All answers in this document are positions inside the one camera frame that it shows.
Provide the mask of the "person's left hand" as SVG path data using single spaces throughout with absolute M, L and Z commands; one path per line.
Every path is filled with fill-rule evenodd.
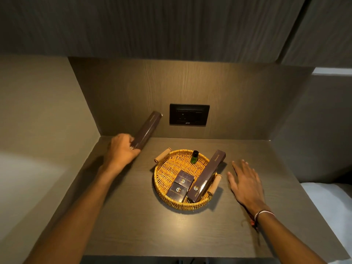
M 140 154 L 140 149 L 131 149 L 133 140 L 131 135 L 125 133 L 120 133 L 111 139 L 102 165 L 104 172 L 115 176 Z

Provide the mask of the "person's right hand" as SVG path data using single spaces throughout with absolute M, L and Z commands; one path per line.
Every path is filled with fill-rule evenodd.
M 253 182 L 254 169 L 249 166 L 250 177 L 246 177 L 243 174 L 242 165 L 238 166 L 235 161 L 232 161 L 232 167 L 236 173 L 236 176 L 233 176 L 238 185 L 238 192 L 234 193 L 236 200 L 253 216 L 261 210 L 271 210 L 266 205 L 263 187 L 255 187 Z

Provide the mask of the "long dark brown box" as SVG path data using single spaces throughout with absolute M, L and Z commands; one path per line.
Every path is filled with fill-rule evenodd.
M 160 112 L 153 111 L 139 131 L 134 135 L 132 146 L 142 150 L 158 126 L 162 116 Z
M 224 151 L 217 150 L 214 153 L 187 193 L 187 198 L 191 202 L 199 202 L 205 191 L 208 189 L 210 183 L 213 182 L 217 172 L 222 172 L 224 170 L 227 165 L 224 163 L 225 158 L 226 153 Z

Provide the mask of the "person's left forearm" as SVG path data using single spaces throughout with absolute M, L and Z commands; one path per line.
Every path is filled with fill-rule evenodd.
M 32 249 L 23 264 L 79 264 L 109 188 L 125 167 L 101 166 L 94 181 Z

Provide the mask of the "person's right forearm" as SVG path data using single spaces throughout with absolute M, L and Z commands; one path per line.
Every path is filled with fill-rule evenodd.
M 263 213 L 257 223 L 281 264 L 327 264 L 273 215 Z

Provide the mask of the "white wristband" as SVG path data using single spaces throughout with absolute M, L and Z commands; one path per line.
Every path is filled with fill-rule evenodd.
M 258 222 L 258 217 L 259 217 L 259 215 L 261 215 L 261 214 L 263 214 L 263 213 L 267 213 L 267 214 L 273 215 L 273 216 L 275 217 L 275 214 L 274 214 L 273 212 L 271 212 L 271 211 L 269 211 L 269 210 L 261 210 L 261 211 L 259 211 L 258 213 L 256 213 L 256 214 L 254 215 L 254 222 Z

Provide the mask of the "round woven wicker basket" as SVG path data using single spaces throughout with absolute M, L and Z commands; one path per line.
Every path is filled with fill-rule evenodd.
M 222 179 L 221 174 L 217 172 L 213 182 L 210 183 L 204 195 L 201 197 L 199 202 L 196 203 L 191 202 L 187 196 L 183 203 L 176 202 L 167 197 L 167 191 L 181 170 L 193 175 L 195 182 L 197 177 L 209 162 L 210 159 L 199 153 L 199 158 L 196 164 L 191 164 L 190 159 L 192 152 L 193 150 L 186 149 L 171 151 L 171 149 L 168 148 L 155 159 L 157 164 L 153 174 L 154 188 L 160 199 L 165 204 L 179 211 L 193 211 L 207 205 L 212 199 L 216 189 L 218 188 L 219 182 Z

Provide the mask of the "red wrist thread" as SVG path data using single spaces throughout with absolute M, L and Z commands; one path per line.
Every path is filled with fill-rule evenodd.
M 251 226 L 255 229 L 255 231 L 256 231 L 257 233 L 259 233 L 258 223 L 257 223 L 256 217 L 257 217 L 257 216 L 253 216 L 253 215 L 249 214 Z

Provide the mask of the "small dark brown box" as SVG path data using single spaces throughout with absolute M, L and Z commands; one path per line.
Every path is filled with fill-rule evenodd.
M 173 182 L 167 191 L 166 196 L 176 202 L 183 203 L 187 193 L 188 188 L 178 184 L 177 182 Z
M 189 173 L 181 170 L 175 180 L 174 180 L 175 183 L 179 184 L 180 186 L 186 188 L 187 190 L 190 189 L 192 183 L 194 182 L 194 176 L 193 175 L 190 175 Z

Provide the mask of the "dark wooden overhead cabinet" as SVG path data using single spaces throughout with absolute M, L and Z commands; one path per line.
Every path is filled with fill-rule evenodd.
M 0 54 L 275 62 L 305 0 L 0 0 Z

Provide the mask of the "dark wooden cabinet door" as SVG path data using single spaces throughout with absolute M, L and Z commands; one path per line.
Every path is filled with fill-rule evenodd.
M 279 62 L 352 68 L 352 0 L 311 0 Z

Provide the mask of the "black wall socket panel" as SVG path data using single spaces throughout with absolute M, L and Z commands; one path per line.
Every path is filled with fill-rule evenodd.
M 209 105 L 175 104 L 169 106 L 169 124 L 205 127 L 209 115 Z

